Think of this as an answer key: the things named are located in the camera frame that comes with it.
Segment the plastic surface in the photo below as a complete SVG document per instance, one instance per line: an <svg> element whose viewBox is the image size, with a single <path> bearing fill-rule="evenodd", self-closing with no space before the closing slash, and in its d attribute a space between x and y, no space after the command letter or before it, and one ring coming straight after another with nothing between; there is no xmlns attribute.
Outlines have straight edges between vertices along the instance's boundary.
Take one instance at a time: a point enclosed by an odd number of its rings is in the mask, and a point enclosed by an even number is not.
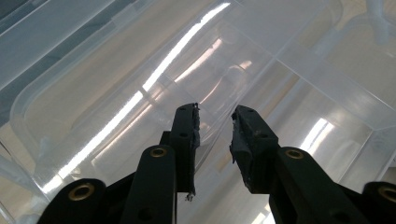
<svg viewBox="0 0 396 224"><path fill-rule="evenodd" d="M362 3L131 3L13 102L0 132L11 154L3 183L21 200L0 194L3 215L35 220L67 183L128 175L176 108L193 102L197 197L179 197L179 223L271 221L267 196L250 195L232 165L237 104L261 113L281 146L307 150L334 181L361 191L396 148L395 11L381 6L396 8Z"/></svg>

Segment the screw hole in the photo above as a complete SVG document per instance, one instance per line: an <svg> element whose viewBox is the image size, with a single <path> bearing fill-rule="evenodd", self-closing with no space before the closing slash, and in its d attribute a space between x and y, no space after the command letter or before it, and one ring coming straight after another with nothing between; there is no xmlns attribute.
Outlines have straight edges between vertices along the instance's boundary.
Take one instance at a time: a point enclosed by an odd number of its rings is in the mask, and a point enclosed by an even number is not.
<svg viewBox="0 0 396 224"><path fill-rule="evenodd" d="M389 188L386 186L381 186L379 189L379 194L384 197L385 199L396 203L396 189Z"/></svg>
<svg viewBox="0 0 396 224"><path fill-rule="evenodd" d="M150 221L155 217L155 211L152 208L142 208L137 214L137 217L143 221Z"/></svg>
<svg viewBox="0 0 396 224"><path fill-rule="evenodd" d="M289 156L290 158L293 159L302 159L304 157L304 154L300 151L297 151L295 149L289 149L286 151L286 155Z"/></svg>
<svg viewBox="0 0 396 224"><path fill-rule="evenodd" d="M149 153L152 157L162 157L166 154L166 150L163 148L154 148Z"/></svg>
<svg viewBox="0 0 396 224"><path fill-rule="evenodd" d="M95 187L90 183L81 184L81 185L73 188L69 192L69 199L71 201L84 200L84 199L90 197L93 194L94 190L95 190Z"/></svg>

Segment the clear plastic container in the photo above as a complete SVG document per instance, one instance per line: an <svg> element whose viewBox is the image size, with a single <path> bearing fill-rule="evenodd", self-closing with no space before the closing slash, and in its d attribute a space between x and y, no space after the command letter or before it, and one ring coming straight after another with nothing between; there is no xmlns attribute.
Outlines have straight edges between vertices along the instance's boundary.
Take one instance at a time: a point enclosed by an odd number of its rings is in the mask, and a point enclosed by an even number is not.
<svg viewBox="0 0 396 224"><path fill-rule="evenodd" d="M176 108L194 102L198 195L180 197L179 223L272 220L268 197L250 195L232 165L238 104L257 109L281 146L307 150L334 181L361 191L381 178L396 148L396 8L383 12L383 4L128 5L13 102L0 139L11 155L5 180L22 203L0 194L3 215L34 222L68 183L130 174L170 130Z"/></svg>

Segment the transparent plastic bin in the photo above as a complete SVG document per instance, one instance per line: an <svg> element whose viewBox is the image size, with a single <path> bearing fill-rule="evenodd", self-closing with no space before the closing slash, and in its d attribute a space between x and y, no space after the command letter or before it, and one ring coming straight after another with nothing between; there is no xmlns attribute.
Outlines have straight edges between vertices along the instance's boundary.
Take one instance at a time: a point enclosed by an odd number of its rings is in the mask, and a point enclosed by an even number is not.
<svg viewBox="0 0 396 224"><path fill-rule="evenodd" d="M128 5L13 103L0 135L8 175L0 178L21 202L0 194L3 215L34 222L70 182L109 185L134 172L176 108L195 102L197 196L179 197L179 223L272 220L268 197L250 195L232 165L238 104L261 113L281 146L307 150L334 181L361 191L381 178L396 148L396 7L363 3Z"/></svg>

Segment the black metal arm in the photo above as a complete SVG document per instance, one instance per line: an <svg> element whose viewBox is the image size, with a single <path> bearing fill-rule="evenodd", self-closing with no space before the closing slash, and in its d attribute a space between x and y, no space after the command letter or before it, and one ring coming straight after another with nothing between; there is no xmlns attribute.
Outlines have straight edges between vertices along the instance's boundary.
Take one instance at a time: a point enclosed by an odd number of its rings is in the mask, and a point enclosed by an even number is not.
<svg viewBox="0 0 396 224"><path fill-rule="evenodd" d="M51 201L39 224L176 223L177 193L195 195L195 149L200 144L198 104L177 109L170 132L147 148L135 173L106 187L80 179Z"/></svg>
<svg viewBox="0 0 396 224"><path fill-rule="evenodd" d="M71 183L38 223L176 223L177 192L195 195L198 130L198 105L181 106L172 131L143 152L135 173L108 187L97 179ZM230 150L248 190L270 194L276 223L396 223L395 185L372 182L363 194L337 185L308 153L280 147L251 108L235 109Z"/></svg>
<svg viewBox="0 0 396 224"><path fill-rule="evenodd" d="M251 193L270 194L276 223L396 223L396 186L368 183L363 194L332 182L315 160L277 137L253 109L233 113L230 147Z"/></svg>

